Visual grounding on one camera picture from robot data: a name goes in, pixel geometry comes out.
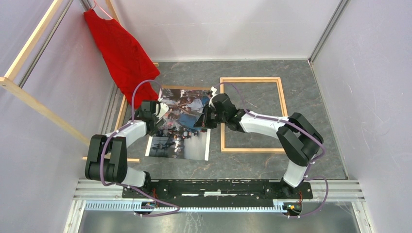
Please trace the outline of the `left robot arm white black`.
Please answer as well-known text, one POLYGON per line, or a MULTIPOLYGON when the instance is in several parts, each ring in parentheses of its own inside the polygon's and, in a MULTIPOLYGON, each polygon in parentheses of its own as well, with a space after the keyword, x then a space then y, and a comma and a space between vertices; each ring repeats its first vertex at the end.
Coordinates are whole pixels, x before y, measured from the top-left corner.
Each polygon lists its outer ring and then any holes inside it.
POLYGON ((127 149, 138 139, 154 135, 165 123, 167 104, 157 100, 143 101, 132 119, 108 134, 92 136, 85 166, 85 177, 103 185, 123 184, 134 186, 141 198, 151 195, 153 185, 149 173, 131 168, 127 162, 127 149))

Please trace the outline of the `printed colour photo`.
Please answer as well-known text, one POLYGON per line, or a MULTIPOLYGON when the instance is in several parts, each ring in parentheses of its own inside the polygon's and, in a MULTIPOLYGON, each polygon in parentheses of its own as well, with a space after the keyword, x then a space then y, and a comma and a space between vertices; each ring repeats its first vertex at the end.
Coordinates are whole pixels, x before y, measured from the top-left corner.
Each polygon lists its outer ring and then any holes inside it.
POLYGON ((164 85, 162 102, 169 110, 164 124, 149 137, 145 156, 207 161, 209 159, 210 129, 195 127, 209 101, 209 89, 164 85))

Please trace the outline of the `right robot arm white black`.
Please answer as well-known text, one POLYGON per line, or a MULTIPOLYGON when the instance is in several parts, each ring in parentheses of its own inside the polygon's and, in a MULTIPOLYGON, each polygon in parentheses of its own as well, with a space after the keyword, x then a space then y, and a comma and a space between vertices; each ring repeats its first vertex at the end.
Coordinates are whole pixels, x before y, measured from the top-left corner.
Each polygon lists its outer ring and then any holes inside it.
POLYGON ((300 184, 318 151, 326 151, 322 136, 302 114, 277 117, 257 114, 237 108, 227 94, 213 96, 194 125, 214 129, 219 124, 233 131, 257 133, 279 140, 289 159, 280 186, 282 195, 287 198, 293 198, 300 192, 300 184))

